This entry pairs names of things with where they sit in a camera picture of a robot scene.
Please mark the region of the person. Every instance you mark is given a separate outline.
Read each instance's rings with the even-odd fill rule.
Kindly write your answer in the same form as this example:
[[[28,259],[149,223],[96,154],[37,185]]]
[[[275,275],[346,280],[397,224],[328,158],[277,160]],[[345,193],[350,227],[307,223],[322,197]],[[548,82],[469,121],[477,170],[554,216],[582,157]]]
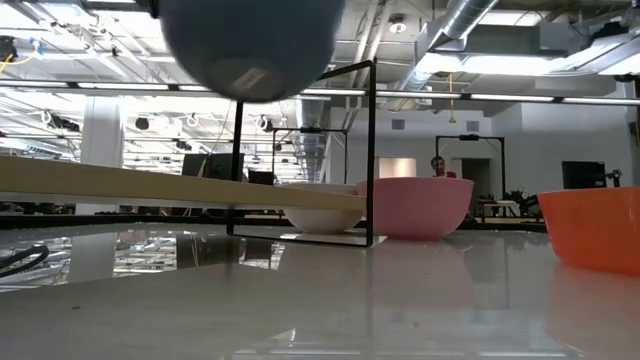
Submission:
[[[431,159],[430,164],[431,164],[431,167],[432,167],[432,169],[434,171],[434,176],[435,177],[441,177],[441,178],[456,178],[457,177],[455,172],[448,171],[446,169],[446,162],[441,156],[434,156]]]

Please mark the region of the silver ventilation duct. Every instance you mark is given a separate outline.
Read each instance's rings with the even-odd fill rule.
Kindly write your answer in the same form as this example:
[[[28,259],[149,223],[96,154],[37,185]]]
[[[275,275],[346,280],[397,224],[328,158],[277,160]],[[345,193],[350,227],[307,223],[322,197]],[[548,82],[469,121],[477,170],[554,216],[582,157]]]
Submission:
[[[466,47],[467,37],[500,0],[449,0],[444,14],[425,23],[414,43],[412,68],[394,87],[400,91],[422,91],[437,73],[451,73],[449,60],[435,50],[448,43]]]

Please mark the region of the corrugated silver duct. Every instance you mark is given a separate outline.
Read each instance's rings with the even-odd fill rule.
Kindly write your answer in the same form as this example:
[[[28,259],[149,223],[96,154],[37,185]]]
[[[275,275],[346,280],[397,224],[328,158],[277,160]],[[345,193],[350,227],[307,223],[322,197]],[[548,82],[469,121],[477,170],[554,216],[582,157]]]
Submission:
[[[330,128],[330,103],[320,100],[298,100],[296,120],[299,131],[295,140],[303,159],[303,174],[309,183],[321,182],[325,144]]]

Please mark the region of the orange plastic bowl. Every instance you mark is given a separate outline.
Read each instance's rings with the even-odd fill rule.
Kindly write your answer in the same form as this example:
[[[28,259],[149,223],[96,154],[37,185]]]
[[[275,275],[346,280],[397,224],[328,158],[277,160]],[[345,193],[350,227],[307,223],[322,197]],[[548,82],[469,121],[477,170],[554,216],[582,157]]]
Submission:
[[[547,192],[538,201],[563,262],[640,277],[640,187]]]

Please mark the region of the pink plastic bowl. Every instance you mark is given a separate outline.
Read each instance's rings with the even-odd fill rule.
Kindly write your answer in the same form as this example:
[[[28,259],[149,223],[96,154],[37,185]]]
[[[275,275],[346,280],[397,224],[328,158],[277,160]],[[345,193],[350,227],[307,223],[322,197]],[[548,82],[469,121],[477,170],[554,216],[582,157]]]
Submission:
[[[365,229],[390,240],[437,241],[464,221],[474,182],[463,178],[396,177],[356,184],[363,198],[373,189],[365,208]]]

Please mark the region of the blue plastic bowl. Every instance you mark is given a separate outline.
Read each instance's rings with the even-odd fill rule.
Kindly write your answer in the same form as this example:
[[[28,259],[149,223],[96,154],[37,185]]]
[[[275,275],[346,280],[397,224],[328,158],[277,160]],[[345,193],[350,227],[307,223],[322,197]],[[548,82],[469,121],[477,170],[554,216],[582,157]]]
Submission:
[[[199,84],[241,102],[300,93],[326,70],[345,0],[157,0],[165,42]]]

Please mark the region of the black monitor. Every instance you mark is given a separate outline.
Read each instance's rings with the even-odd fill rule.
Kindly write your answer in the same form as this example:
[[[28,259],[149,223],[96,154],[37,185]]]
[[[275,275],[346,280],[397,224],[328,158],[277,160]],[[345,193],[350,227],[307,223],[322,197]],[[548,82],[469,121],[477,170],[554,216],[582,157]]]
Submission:
[[[565,190],[607,187],[604,162],[563,161],[561,165]]]
[[[232,153],[185,154],[182,165],[183,176],[230,180]]]

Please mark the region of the long light bar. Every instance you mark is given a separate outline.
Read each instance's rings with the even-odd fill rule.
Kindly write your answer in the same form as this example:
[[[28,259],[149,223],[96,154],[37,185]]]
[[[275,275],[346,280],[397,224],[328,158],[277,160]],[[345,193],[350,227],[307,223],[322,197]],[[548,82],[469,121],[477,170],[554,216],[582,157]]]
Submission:
[[[83,95],[219,97],[219,94],[214,93],[206,87],[200,85],[156,83],[0,80],[0,90],[69,93]],[[396,90],[376,90],[375,95],[377,98],[384,99],[454,100],[621,107],[640,106],[639,98],[562,97],[466,92],[415,92]]]

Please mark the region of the white bowl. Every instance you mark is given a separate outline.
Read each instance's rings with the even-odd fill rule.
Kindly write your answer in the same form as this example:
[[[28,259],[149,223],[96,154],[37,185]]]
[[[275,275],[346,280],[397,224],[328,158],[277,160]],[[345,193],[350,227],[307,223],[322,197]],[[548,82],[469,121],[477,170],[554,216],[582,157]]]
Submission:
[[[287,188],[323,191],[357,196],[355,185],[347,184],[286,184]],[[304,233],[337,234],[353,228],[363,217],[363,211],[305,210],[289,208],[283,210],[289,222]]]

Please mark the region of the white pillar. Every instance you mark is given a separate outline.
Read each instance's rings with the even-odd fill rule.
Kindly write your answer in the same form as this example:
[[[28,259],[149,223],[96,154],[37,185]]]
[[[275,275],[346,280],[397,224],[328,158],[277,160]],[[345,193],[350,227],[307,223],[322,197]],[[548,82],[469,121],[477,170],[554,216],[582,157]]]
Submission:
[[[87,97],[80,163],[121,168],[126,123],[126,110],[120,98]]]

